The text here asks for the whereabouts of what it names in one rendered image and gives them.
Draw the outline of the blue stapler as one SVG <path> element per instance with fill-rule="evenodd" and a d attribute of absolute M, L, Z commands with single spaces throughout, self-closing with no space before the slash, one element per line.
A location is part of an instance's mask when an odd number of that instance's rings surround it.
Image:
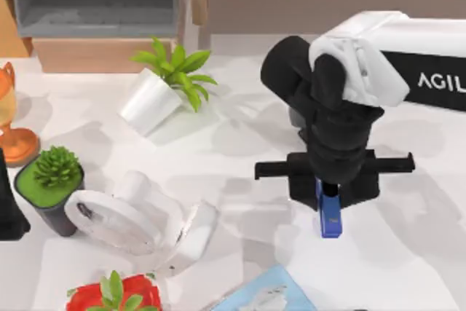
<path fill-rule="evenodd" d="M 320 215 L 322 238 L 338 238 L 342 234 L 339 185 L 328 184 L 316 178 L 315 194 Z"/>

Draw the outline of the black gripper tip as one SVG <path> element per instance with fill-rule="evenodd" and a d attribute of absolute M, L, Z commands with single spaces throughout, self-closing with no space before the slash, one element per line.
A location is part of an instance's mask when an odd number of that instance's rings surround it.
<path fill-rule="evenodd" d="M 18 241 L 31 225 L 18 206 L 10 185 L 7 164 L 0 147 L 0 241 Z"/>

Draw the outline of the orange trophy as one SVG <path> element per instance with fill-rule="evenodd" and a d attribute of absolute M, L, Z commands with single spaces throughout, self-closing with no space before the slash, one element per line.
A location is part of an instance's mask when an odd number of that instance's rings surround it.
<path fill-rule="evenodd" d="M 0 149 L 8 167 L 20 167 L 39 153 L 40 141 L 34 131 L 12 127 L 17 113 L 15 70 L 10 62 L 0 67 Z"/>

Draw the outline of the white desk fan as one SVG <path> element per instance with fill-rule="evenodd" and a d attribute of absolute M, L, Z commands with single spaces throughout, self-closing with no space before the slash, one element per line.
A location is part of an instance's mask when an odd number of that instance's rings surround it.
<path fill-rule="evenodd" d="M 204 200 L 183 206 L 137 170 L 126 172 L 111 194 L 75 191 L 65 213 L 92 239 L 138 257 L 144 271 L 164 277 L 178 275 L 202 258 L 219 216 Z"/>

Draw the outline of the red and white plant pot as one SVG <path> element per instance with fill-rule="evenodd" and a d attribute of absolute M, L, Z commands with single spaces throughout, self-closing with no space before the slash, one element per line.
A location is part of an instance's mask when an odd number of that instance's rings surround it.
<path fill-rule="evenodd" d="M 66 311 L 164 311 L 154 274 L 121 277 L 112 271 L 99 283 L 68 291 Z"/>

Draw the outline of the white pot with green plant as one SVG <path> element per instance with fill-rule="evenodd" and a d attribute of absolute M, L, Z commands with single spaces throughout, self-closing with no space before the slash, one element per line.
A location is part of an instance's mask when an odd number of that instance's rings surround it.
<path fill-rule="evenodd" d="M 217 85 L 217 81 L 198 71 L 207 63 L 210 50 L 187 54 L 185 47 L 176 44 L 165 48 L 162 40 L 151 38 L 151 50 L 141 50 L 131 57 L 146 64 L 119 109 L 119 116 L 137 133 L 147 136 L 183 104 L 182 98 L 198 112 L 202 101 L 209 100 L 204 83 Z"/>

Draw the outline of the light blue book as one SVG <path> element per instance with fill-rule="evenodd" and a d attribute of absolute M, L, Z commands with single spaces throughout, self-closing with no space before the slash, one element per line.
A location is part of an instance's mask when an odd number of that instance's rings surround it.
<path fill-rule="evenodd" d="M 281 264 L 243 284 L 210 311 L 317 311 Z"/>

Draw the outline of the black pot with green plant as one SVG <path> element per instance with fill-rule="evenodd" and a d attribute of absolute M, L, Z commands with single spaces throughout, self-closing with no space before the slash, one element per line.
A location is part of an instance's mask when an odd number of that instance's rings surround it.
<path fill-rule="evenodd" d="M 14 188 L 55 233 L 61 237 L 76 233 L 65 205 L 74 192 L 84 188 L 84 170 L 73 151 L 64 146 L 41 151 L 17 173 Z"/>

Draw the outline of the pale wooden drawer front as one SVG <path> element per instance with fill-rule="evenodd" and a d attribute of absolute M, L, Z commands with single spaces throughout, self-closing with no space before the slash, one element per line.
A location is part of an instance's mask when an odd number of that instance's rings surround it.
<path fill-rule="evenodd" d="M 145 65 L 131 60 L 150 51 L 150 38 L 32 38 L 33 48 L 48 74 L 131 74 Z"/>

